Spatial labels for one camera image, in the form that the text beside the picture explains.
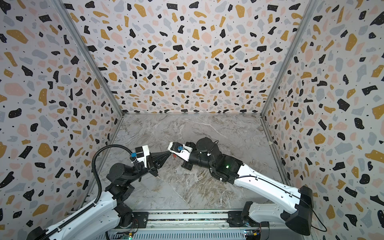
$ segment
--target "marble surface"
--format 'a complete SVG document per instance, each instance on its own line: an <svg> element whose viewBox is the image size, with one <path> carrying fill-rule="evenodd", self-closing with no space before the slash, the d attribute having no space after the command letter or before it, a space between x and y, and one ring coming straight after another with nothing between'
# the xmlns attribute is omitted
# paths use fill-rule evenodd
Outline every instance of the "marble surface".
<svg viewBox="0 0 384 240"><path fill-rule="evenodd" d="M219 140L222 153L234 156L256 171L281 181L258 115L126 115L116 136L116 144L134 151L148 145L151 152L162 152L169 142L196 143L200 138ZM100 171L103 188L109 185L110 167L128 161L127 152L113 148ZM208 169L181 167L182 160L170 156L159 169L159 176L147 174L132 185L134 192L126 200L132 209L242 209L246 201L270 203L251 190L222 183ZM96 196L97 187L90 198Z"/></svg>

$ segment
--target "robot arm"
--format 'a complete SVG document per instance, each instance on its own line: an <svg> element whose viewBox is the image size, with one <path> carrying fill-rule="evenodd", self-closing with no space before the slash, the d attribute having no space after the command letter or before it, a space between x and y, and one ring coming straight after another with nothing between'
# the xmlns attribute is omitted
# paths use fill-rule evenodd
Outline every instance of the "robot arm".
<svg viewBox="0 0 384 240"><path fill-rule="evenodd" d="M185 161L183 168L191 170L193 165L208 168L212 177L248 188L282 208L276 211L275 217L264 219L262 214L252 214L252 210L249 210L252 206L248 206L249 217L255 222L283 222L299 234L310 235L313 207L310 188L302 186L298 189L270 179L242 161L222 154L217 143L207 137L200 139L196 144L171 142L168 150Z"/></svg>

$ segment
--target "black speckle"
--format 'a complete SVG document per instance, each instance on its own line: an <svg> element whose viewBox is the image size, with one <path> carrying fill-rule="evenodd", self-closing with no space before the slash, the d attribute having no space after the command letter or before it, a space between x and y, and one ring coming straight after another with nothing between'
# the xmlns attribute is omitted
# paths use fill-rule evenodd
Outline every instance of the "black speckle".
<svg viewBox="0 0 384 240"><path fill-rule="evenodd" d="M358 129L364 129L364 126L362 124L362 120L360 118L355 118L355 126L358 128Z"/></svg>
<svg viewBox="0 0 384 240"><path fill-rule="evenodd" d="M177 4L167 3L167 8L177 10Z"/></svg>
<svg viewBox="0 0 384 240"><path fill-rule="evenodd" d="M22 114L22 109L18 108L16 110L10 111L8 113L8 117L9 118L16 118L16 117L20 116L21 114Z"/></svg>

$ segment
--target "gray speckle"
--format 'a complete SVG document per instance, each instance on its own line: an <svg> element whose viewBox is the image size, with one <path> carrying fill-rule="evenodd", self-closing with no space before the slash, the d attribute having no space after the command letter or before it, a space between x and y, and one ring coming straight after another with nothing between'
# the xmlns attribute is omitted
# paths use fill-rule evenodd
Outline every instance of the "gray speckle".
<svg viewBox="0 0 384 240"><path fill-rule="evenodd" d="M328 53L328 61L332 61L332 60L333 60L333 53L332 53L332 50L331 50Z"/></svg>
<svg viewBox="0 0 384 240"><path fill-rule="evenodd" d="M41 9L46 9L46 8L48 8L48 3L47 3L47 1L42 1L42 2L40 2L40 8Z"/></svg>
<svg viewBox="0 0 384 240"><path fill-rule="evenodd" d="M341 70L343 69L343 59L342 58L337 58L336 59L336 65L335 65L335 70L338 71L338 72L341 72Z"/></svg>
<svg viewBox="0 0 384 240"><path fill-rule="evenodd" d="M117 49L120 50L120 52L125 53L125 49L122 46L118 46Z"/></svg>
<svg viewBox="0 0 384 240"><path fill-rule="evenodd" d="M228 30L228 31L232 31L232 30L233 30L233 27L232 27L231 25L227 24L227 30Z"/></svg>
<svg viewBox="0 0 384 240"><path fill-rule="evenodd" d="M226 5L227 5L227 1L222 2L222 4L220 4L215 8L215 12L222 13L225 10Z"/></svg>
<svg viewBox="0 0 384 240"><path fill-rule="evenodd" d="M54 137L54 138L58 138L59 137L59 134L57 132L51 132L51 135Z"/></svg>
<svg viewBox="0 0 384 240"><path fill-rule="evenodd" d="M7 142L16 142L17 137L16 136L10 136L10 139L7 140Z"/></svg>
<svg viewBox="0 0 384 240"><path fill-rule="evenodd" d="M332 151L333 151L333 149L331 148L330 150L328 150L328 151L325 153L325 155L327 155L327 156L332 156Z"/></svg>
<svg viewBox="0 0 384 240"><path fill-rule="evenodd" d="M102 48L102 47L104 46L104 44L103 44L100 40L98 40L97 46L98 46L99 48Z"/></svg>
<svg viewBox="0 0 384 240"><path fill-rule="evenodd" d="M358 162L359 162L360 170L361 170L361 171L364 171L364 170L365 170L365 161L364 161L364 158L358 158Z"/></svg>
<svg viewBox="0 0 384 240"><path fill-rule="evenodd" d="M343 89L336 89L335 90L335 95L337 96L337 97L340 97L340 96L342 96L344 94L344 90Z"/></svg>
<svg viewBox="0 0 384 240"><path fill-rule="evenodd" d="M316 100L320 102L325 97L324 88L319 88L316 90Z"/></svg>
<svg viewBox="0 0 384 240"><path fill-rule="evenodd" d="M162 52L160 52L159 50L156 50L154 53L153 53L153 55L157 58L157 59L159 59L159 60L163 60L163 53Z"/></svg>
<svg viewBox="0 0 384 240"><path fill-rule="evenodd" d="M358 75L356 82L359 82L364 75L367 75L367 65L364 64L361 67L359 67L356 73Z"/></svg>
<svg viewBox="0 0 384 240"><path fill-rule="evenodd" d="M378 101L381 100L381 97L379 95L376 95L373 97L373 100L377 103Z"/></svg>
<svg viewBox="0 0 384 240"><path fill-rule="evenodd" d="M60 203L60 204L58 204L58 205L56 205L56 206L53 208L53 210L52 210L52 215L54 215L55 213L57 213L58 211L60 211L60 210L63 208L63 206L64 206L64 203L63 203L63 202Z"/></svg>
<svg viewBox="0 0 384 240"><path fill-rule="evenodd" d="M192 45L192 44L191 44L190 40L188 39L187 43L185 44L185 47L186 47L186 48L189 48L189 46L191 46L191 45Z"/></svg>
<svg viewBox="0 0 384 240"><path fill-rule="evenodd" d="M328 191L327 191L327 189L325 189L322 185L320 185L320 183L316 183L316 187L317 187L317 189L319 190L319 192L321 192L321 193L327 193Z"/></svg>
<svg viewBox="0 0 384 240"><path fill-rule="evenodd" d="M351 143L339 143L339 145L337 145L335 147L335 150L337 152L337 154L343 154L343 153L346 153L346 152L349 152L353 149L353 146Z"/></svg>
<svg viewBox="0 0 384 240"><path fill-rule="evenodd" d="M336 26L334 28L332 28L329 33L332 34L332 35L337 35L341 32L341 30L345 28L345 24L342 24L340 26Z"/></svg>
<svg viewBox="0 0 384 240"><path fill-rule="evenodd" d="M367 214L361 218L361 221L364 223L364 225L369 228L372 226L372 218L371 218L372 211L368 209Z"/></svg>
<svg viewBox="0 0 384 240"><path fill-rule="evenodd" d="M54 36L51 36L51 35L49 35L49 34L46 34L45 36L47 37L47 39L48 39L48 41L49 41L50 43L54 43L54 44L56 44L56 45L58 45L58 46L60 45L59 42L56 41L56 39L55 39Z"/></svg>
<svg viewBox="0 0 384 240"><path fill-rule="evenodd" d="M29 209L35 208L37 206L37 201L32 201L29 203Z"/></svg>
<svg viewBox="0 0 384 240"><path fill-rule="evenodd" d="M29 65L31 65L31 64L33 63L33 60L30 59L30 58L28 58L28 57L24 57L24 58L19 57L19 59L20 59L22 62L24 62L24 63L26 63L26 64L29 64Z"/></svg>
<svg viewBox="0 0 384 240"><path fill-rule="evenodd" d="M5 22L6 24L8 24L10 26L15 25L15 22L10 17L8 17L7 15L4 15L3 22Z"/></svg>
<svg viewBox="0 0 384 240"><path fill-rule="evenodd" d="M68 75L61 75L60 81L61 83L67 84L67 85L70 85L72 83L72 80Z"/></svg>
<svg viewBox="0 0 384 240"><path fill-rule="evenodd" d="M94 18L94 17L91 17L91 20L92 20L94 23L99 23L99 22L100 22L99 20L97 20L97 19Z"/></svg>
<svg viewBox="0 0 384 240"><path fill-rule="evenodd" d="M132 26L136 29L136 31L140 31L141 30L141 27L132 23Z"/></svg>
<svg viewBox="0 0 384 240"><path fill-rule="evenodd" d="M53 127L53 124L47 119L46 116L41 115L39 117L40 120L40 127L44 128L45 130L49 131Z"/></svg>
<svg viewBox="0 0 384 240"><path fill-rule="evenodd" d="M33 105L33 104L35 104L35 102L36 102L35 100L30 99L30 98L26 98L23 100L23 104Z"/></svg>
<svg viewBox="0 0 384 240"><path fill-rule="evenodd" d="M337 210L336 210L336 214L337 214L339 217L343 217L343 216L344 216L344 213L343 213L340 209L337 209Z"/></svg>
<svg viewBox="0 0 384 240"><path fill-rule="evenodd" d="M367 32L367 30L368 30L368 25L360 27L359 35L364 35Z"/></svg>
<svg viewBox="0 0 384 240"><path fill-rule="evenodd" d="M41 59L46 59L48 57L48 55L40 50L33 50L32 51L32 56L34 57L38 57L38 58L41 58Z"/></svg>
<svg viewBox="0 0 384 240"><path fill-rule="evenodd" d="M368 137L368 143L371 145L371 146L373 146L373 145L375 145L375 143L376 143L376 140L377 140L377 136L376 136L376 134L374 134L373 132L369 132L369 137Z"/></svg>
<svg viewBox="0 0 384 240"><path fill-rule="evenodd" d="M371 47L371 48L369 48L369 49L367 49L367 50L365 50L367 53L370 53L370 52L374 52L374 51L376 51L376 48L374 48L374 47Z"/></svg>
<svg viewBox="0 0 384 240"><path fill-rule="evenodd" d="M263 22L263 20L259 20L259 22L257 22L257 26L260 28L260 30L261 31L263 31L264 30L264 25L265 25L265 23Z"/></svg>
<svg viewBox="0 0 384 240"><path fill-rule="evenodd" d="M163 22L164 22L164 26L168 27L169 30L172 30L170 26L170 21L168 19L164 18Z"/></svg>
<svg viewBox="0 0 384 240"><path fill-rule="evenodd" d="M69 59L68 59L67 57L64 57L64 58L63 58L63 63L64 63L64 65L68 65L69 62L70 62L70 61L69 61Z"/></svg>
<svg viewBox="0 0 384 240"><path fill-rule="evenodd" d="M203 71L205 67L205 61L200 61L200 63L197 66L199 71Z"/></svg>
<svg viewBox="0 0 384 240"><path fill-rule="evenodd" d="M166 45L167 47L170 47L170 46L172 46L172 42L171 42L170 40L168 40L168 41L166 41L165 45Z"/></svg>
<svg viewBox="0 0 384 240"><path fill-rule="evenodd" d="M61 187L64 188L64 189L67 189L67 187L69 186L72 186L73 183L69 183L68 181L66 183L64 183Z"/></svg>
<svg viewBox="0 0 384 240"><path fill-rule="evenodd" d="M113 8L113 10L115 10L115 12L122 12L124 11L124 1L123 0L120 0L117 5Z"/></svg>
<svg viewBox="0 0 384 240"><path fill-rule="evenodd" d="M236 26L240 34L245 34L245 28L242 24Z"/></svg>
<svg viewBox="0 0 384 240"><path fill-rule="evenodd" d="M357 109L352 109L352 114L361 116L365 107L357 108Z"/></svg>
<svg viewBox="0 0 384 240"><path fill-rule="evenodd" d="M32 91L35 90L35 85L33 84L32 81L28 81L27 84L26 84L26 86L27 86L29 89L31 89Z"/></svg>
<svg viewBox="0 0 384 240"><path fill-rule="evenodd" d="M25 187L25 183L18 183L13 188L6 190L4 193L21 192L21 191L24 191L24 187Z"/></svg>
<svg viewBox="0 0 384 240"><path fill-rule="evenodd" d="M242 51L237 51L237 53L235 54L235 56L237 57L237 59L239 59L239 60L243 60L243 59L244 59L244 56L245 56L245 53L243 53Z"/></svg>
<svg viewBox="0 0 384 240"><path fill-rule="evenodd" d="M120 66L120 69L122 71L127 71L128 70L127 69L127 63L125 61L121 61L119 66Z"/></svg>

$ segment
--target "pink speckle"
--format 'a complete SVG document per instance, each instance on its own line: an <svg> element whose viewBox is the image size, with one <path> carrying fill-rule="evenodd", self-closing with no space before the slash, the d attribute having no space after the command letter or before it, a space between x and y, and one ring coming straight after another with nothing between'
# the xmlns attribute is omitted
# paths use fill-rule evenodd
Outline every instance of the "pink speckle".
<svg viewBox="0 0 384 240"><path fill-rule="evenodd" d="M57 66L57 61L56 60L52 60L52 59L49 59L48 60L48 63L52 66Z"/></svg>
<svg viewBox="0 0 384 240"><path fill-rule="evenodd" d="M104 5L104 3L101 2L101 6L104 9L105 12L110 13L111 11Z"/></svg>
<svg viewBox="0 0 384 240"><path fill-rule="evenodd" d="M359 55L360 54L360 51L361 49L363 48L365 42L364 43L360 43L356 46L356 52L355 52L355 55Z"/></svg>
<svg viewBox="0 0 384 240"><path fill-rule="evenodd" d="M205 12L206 12L206 13L211 13L211 10L209 9L207 3L205 3Z"/></svg>
<svg viewBox="0 0 384 240"><path fill-rule="evenodd" d="M36 16L37 11L33 8L28 8L29 12L32 13L33 16Z"/></svg>
<svg viewBox="0 0 384 240"><path fill-rule="evenodd" d="M282 7L280 10L280 16L282 16L285 13L285 7Z"/></svg>
<svg viewBox="0 0 384 240"><path fill-rule="evenodd" d="M120 34L112 33L111 38L115 40L115 42L122 44L122 36L120 36Z"/></svg>
<svg viewBox="0 0 384 240"><path fill-rule="evenodd" d="M4 84L4 91L6 94L11 96L23 96L25 94L25 90L18 83Z"/></svg>
<svg viewBox="0 0 384 240"><path fill-rule="evenodd" d="M40 141L40 140L47 140L48 139L48 136L47 135L44 135L44 134L39 134L39 136L37 137L37 141Z"/></svg>
<svg viewBox="0 0 384 240"><path fill-rule="evenodd" d="M25 179L28 179L29 181L33 180L32 164L30 162L27 162L24 165L21 176Z"/></svg>
<svg viewBox="0 0 384 240"><path fill-rule="evenodd" d="M335 125L334 129L335 130L346 130L347 129L347 125L343 122L339 122L338 124Z"/></svg>
<svg viewBox="0 0 384 240"><path fill-rule="evenodd" d="M20 168L20 164L19 163L10 163L9 164L9 167L11 168L11 169L13 169L13 170L15 170L15 169L19 169Z"/></svg>
<svg viewBox="0 0 384 240"><path fill-rule="evenodd" d="M33 39L35 38L35 35L27 27L24 27L24 32L26 34L30 35Z"/></svg>
<svg viewBox="0 0 384 240"><path fill-rule="evenodd" d="M18 156L18 151L16 148L11 150L11 159L15 159Z"/></svg>
<svg viewBox="0 0 384 240"><path fill-rule="evenodd" d="M304 126L315 126L315 122L312 120L312 119L307 119L305 122L304 122Z"/></svg>
<svg viewBox="0 0 384 240"><path fill-rule="evenodd" d="M348 62L347 62L347 66L348 67L352 67L353 65L355 65L355 61L353 59L350 59Z"/></svg>
<svg viewBox="0 0 384 240"><path fill-rule="evenodd" d="M203 41L204 41L206 44L210 44L210 43L211 43L211 40L212 40L212 36L211 36L211 34L205 32L205 33L203 33L203 35L201 35L201 38L203 39Z"/></svg>
<svg viewBox="0 0 384 240"><path fill-rule="evenodd" d="M149 14L150 14L152 17L154 16L153 11L152 11L152 8L151 8L150 6L147 8L147 11L149 12Z"/></svg>
<svg viewBox="0 0 384 240"><path fill-rule="evenodd" d="M28 128L25 124L20 124L17 128L17 133L23 137L28 137Z"/></svg>
<svg viewBox="0 0 384 240"><path fill-rule="evenodd" d="M305 52L305 61L308 63L313 57L313 52L312 52L312 49L308 49L306 52Z"/></svg>
<svg viewBox="0 0 384 240"><path fill-rule="evenodd" d="M39 63L37 64L38 66L45 68L45 61L40 60Z"/></svg>

